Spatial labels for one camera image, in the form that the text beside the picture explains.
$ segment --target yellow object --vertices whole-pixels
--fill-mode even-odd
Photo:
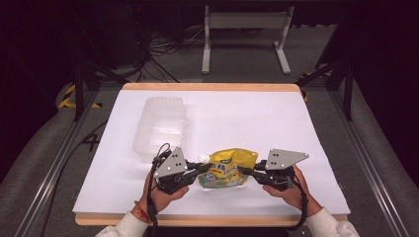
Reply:
[[[253,169],[258,153],[250,150],[233,148],[213,153],[208,172],[198,176],[201,186],[208,189],[243,185],[248,176],[243,175],[237,166]]]

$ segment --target wooden table edge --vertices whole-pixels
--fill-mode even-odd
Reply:
[[[296,84],[260,83],[126,83],[123,90],[300,92]]]
[[[348,220],[345,214],[333,215],[336,220]],[[76,213],[79,225],[116,225],[123,214]],[[286,227],[298,223],[300,216],[202,216],[202,215],[163,215],[157,216],[159,226],[178,227]]]

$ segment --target white cloth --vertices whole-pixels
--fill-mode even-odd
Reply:
[[[315,237],[355,237],[360,236],[349,221],[337,221],[326,208],[307,217],[305,224]]]
[[[305,224],[315,237],[355,237],[360,236],[349,221],[337,221],[327,209],[307,217]],[[107,226],[96,237],[138,237],[147,229],[148,223],[138,220],[130,212],[116,226]]]
[[[137,219],[130,212],[116,226],[107,226],[96,237],[140,237],[147,229],[148,223]]]

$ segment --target white table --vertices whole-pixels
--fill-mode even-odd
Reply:
[[[294,84],[126,84],[74,205],[80,225],[116,224],[142,192],[151,165],[139,161],[133,137],[146,99],[181,97],[187,108],[182,150],[200,154],[239,147],[267,159],[271,148],[305,152],[297,165],[310,192],[339,220],[350,213]],[[249,177],[241,187],[206,190],[198,181],[158,214],[161,226],[291,226],[300,211],[269,196]]]

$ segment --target clear plastic container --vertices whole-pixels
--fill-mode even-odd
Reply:
[[[151,97],[145,102],[135,133],[133,149],[150,163],[164,143],[181,146],[186,108],[179,97]]]

